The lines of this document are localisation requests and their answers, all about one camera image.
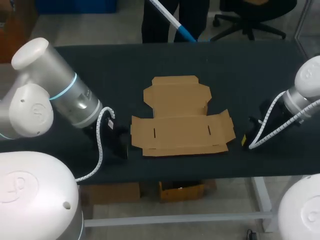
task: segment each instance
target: black table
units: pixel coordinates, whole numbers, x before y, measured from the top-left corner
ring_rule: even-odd
[[[83,184],[137,181],[178,181],[320,172],[319,116],[288,131],[281,141],[245,152],[241,140],[248,116],[259,116],[259,104],[294,84],[304,59],[287,41],[218,41],[215,43],[66,46],[58,51],[98,96],[129,126],[131,116],[152,118],[143,101],[143,90],[155,76],[196,75],[211,89],[208,114],[229,110],[236,139],[229,152],[197,156],[143,157],[131,147],[128,160],[109,164]],[[38,151],[63,161],[75,177],[90,172],[98,151],[81,130],[73,128],[57,112],[52,128],[32,139],[3,141],[0,152]]]

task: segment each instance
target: chair wheel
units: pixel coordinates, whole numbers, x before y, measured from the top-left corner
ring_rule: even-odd
[[[258,240],[257,234],[249,229],[246,232],[246,240]]]
[[[218,19],[214,19],[212,25],[217,28],[220,26],[220,21]]]

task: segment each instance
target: person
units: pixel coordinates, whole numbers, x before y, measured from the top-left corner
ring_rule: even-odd
[[[173,15],[179,5],[179,22],[194,39],[206,29],[210,0],[159,0],[159,2]],[[144,13],[141,26],[142,43],[167,43],[169,21],[149,1],[144,1]],[[174,42],[187,42],[177,31]]]

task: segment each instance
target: white spiral cable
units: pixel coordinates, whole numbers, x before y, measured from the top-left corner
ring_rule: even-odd
[[[105,111],[109,111],[110,115],[111,115],[111,118],[112,119],[115,119],[116,118],[116,115],[115,115],[115,112],[112,110],[112,108],[106,106],[104,108],[102,108],[102,110],[100,111],[99,113],[99,116],[96,120],[96,129],[95,129],[95,133],[96,133],[96,142],[97,142],[97,145],[98,145],[98,150],[99,150],[99,160],[98,160],[98,163],[96,164],[95,168],[92,170],[92,172],[90,172],[89,174],[85,175],[85,176],[82,176],[82,177],[79,177],[77,178],[75,181],[76,182],[81,182],[83,180],[86,180],[90,177],[92,177],[100,168],[101,164],[102,164],[102,160],[103,160],[103,148],[102,148],[102,144],[101,144],[101,138],[100,138],[100,124],[101,124],[101,120],[102,120],[102,117],[105,113]]]
[[[284,93],[285,93],[285,91],[281,92],[278,96],[276,96],[276,98],[271,103],[271,105],[270,105],[270,107],[269,107],[269,109],[268,109],[268,111],[267,111],[267,113],[266,113],[266,115],[264,117],[264,120],[263,120],[263,122],[261,124],[261,127],[260,127],[260,130],[259,130],[258,134],[256,135],[256,137],[253,140],[253,142],[249,145],[249,149],[254,149],[254,148],[260,146],[261,144],[263,144],[264,142],[268,141],[270,138],[274,137],[275,135],[280,133],[282,130],[287,128],[290,124],[292,124],[294,121],[296,121],[298,118],[300,118],[307,111],[309,111],[309,110],[315,108],[316,106],[320,105],[320,99],[315,101],[315,102],[313,102],[313,103],[311,103],[310,105],[308,105],[304,109],[302,109],[300,112],[298,112],[296,115],[294,115],[292,118],[290,118],[288,121],[286,121],[284,124],[282,124],[280,127],[278,127],[276,130],[274,130],[273,132],[269,133],[263,139],[258,141],[258,139],[260,138],[263,130],[265,129],[266,123],[268,121],[268,118],[270,116],[270,113],[271,113],[272,109],[274,108],[276,102],[279,100],[279,98],[281,98],[281,96]]]

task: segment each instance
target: yellow label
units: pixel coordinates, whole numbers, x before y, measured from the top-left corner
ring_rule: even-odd
[[[241,141],[241,145],[242,146],[245,145],[246,140],[247,140],[247,137],[246,137],[246,135],[244,135],[243,138],[242,138],[242,141]]]

